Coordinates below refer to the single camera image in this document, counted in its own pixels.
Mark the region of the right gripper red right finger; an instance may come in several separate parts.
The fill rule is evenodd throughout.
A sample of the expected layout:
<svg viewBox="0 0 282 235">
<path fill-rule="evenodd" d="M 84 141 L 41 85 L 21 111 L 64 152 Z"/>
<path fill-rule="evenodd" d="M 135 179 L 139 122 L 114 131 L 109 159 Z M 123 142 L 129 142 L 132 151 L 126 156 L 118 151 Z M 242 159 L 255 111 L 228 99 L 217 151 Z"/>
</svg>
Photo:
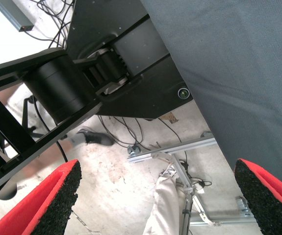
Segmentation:
<svg viewBox="0 0 282 235">
<path fill-rule="evenodd" d="M 263 167 L 238 159 L 234 176 L 264 235 L 282 235 L 282 181 Z"/>
</svg>

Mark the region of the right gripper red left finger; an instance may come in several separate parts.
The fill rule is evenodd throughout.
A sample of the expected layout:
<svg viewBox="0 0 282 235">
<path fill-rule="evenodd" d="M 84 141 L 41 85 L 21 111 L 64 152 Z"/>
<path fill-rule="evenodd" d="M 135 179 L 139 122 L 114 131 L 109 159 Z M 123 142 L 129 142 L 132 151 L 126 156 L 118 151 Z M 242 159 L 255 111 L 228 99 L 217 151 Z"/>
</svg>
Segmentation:
<svg viewBox="0 0 282 235">
<path fill-rule="evenodd" d="M 59 166 L 0 220 L 0 235 L 63 235 L 80 181 L 78 160 Z"/>
</svg>

